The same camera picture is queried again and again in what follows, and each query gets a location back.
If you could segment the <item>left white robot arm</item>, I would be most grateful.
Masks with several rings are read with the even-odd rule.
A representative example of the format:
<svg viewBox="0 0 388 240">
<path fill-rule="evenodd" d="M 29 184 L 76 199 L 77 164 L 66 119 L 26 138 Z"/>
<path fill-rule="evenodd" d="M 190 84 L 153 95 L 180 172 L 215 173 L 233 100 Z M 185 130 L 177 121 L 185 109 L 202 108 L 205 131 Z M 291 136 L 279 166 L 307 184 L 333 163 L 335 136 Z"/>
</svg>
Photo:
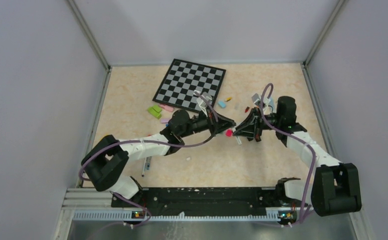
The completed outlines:
<svg viewBox="0 0 388 240">
<path fill-rule="evenodd" d="M 142 201 L 141 186 L 123 174 L 128 162 L 154 156 L 168 156 L 188 145 L 184 137 L 209 131 L 211 140 L 217 134 L 236 126 L 234 120 L 207 110 L 190 116 L 181 109 L 173 113 L 168 125 L 159 133 L 132 140 L 117 140 L 107 135 L 81 161 L 80 175 L 86 174 L 98 192 L 112 192 L 123 197 L 131 207 Z"/>
</svg>

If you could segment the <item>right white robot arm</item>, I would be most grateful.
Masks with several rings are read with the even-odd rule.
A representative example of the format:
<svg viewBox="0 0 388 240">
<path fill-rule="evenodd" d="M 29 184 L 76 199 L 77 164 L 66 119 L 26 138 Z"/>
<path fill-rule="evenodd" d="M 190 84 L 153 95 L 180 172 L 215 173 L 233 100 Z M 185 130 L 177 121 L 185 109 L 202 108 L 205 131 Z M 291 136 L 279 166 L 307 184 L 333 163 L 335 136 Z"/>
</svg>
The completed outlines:
<svg viewBox="0 0 388 240">
<path fill-rule="evenodd" d="M 233 135 L 259 142 L 264 130 L 274 130 L 282 144 L 296 153 L 311 171 L 306 180 L 282 178 L 278 181 L 275 200 L 288 206 L 299 200 L 312 206 L 321 217 L 354 213 L 362 209 L 359 171 L 352 163 L 343 163 L 326 152 L 297 122 L 294 98 L 282 96 L 277 106 L 269 98 L 252 96 L 255 107 Z"/>
</svg>

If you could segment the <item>pink cap of highlighter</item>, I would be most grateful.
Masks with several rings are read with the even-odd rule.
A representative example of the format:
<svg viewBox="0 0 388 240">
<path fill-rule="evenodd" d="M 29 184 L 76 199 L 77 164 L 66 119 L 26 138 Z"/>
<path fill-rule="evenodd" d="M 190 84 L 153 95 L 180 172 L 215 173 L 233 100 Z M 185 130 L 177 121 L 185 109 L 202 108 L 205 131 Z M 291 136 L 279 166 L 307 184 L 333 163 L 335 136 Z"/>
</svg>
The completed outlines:
<svg viewBox="0 0 388 240">
<path fill-rule="evenodd" d="M 233 136 L 233 131 L 231 129 L 226 130 L 225 136 L 232 137 Z"/>
</svg>

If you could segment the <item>grey white pen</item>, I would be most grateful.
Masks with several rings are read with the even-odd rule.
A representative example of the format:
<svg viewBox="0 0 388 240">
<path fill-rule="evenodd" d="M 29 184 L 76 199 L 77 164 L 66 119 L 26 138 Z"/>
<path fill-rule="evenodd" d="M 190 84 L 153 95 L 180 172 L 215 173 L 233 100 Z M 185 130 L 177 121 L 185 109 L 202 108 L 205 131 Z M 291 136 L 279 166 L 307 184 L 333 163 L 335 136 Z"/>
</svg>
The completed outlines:
<svg viewBox="0 0 388 240">
<path fill-rule="evenodd" d="M 237 144 L 242 145 L 241 135 L 239 133 L 233 133 L 233 136 L 235 137 Z"/>
</svg>

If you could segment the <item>light blue highlighter cap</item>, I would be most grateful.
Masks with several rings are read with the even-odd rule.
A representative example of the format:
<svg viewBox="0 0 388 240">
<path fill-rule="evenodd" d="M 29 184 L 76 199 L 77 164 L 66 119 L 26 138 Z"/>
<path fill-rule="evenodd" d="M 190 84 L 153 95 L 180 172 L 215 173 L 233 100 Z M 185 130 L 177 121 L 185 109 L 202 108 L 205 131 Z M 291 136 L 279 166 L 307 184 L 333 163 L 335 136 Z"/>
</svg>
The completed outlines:
<svg viewBox="0 0 388 240">
<path fill-rule="evenodd" d="M 219 106 L 220 108 L 222 108 L 222 109 L 226 108 L 226 106 L 227 106 L 226 103 L 225 103 L 224 101 L 218 101 L 217 104 L 218 104 L 218 106 Z"/>
</svg>

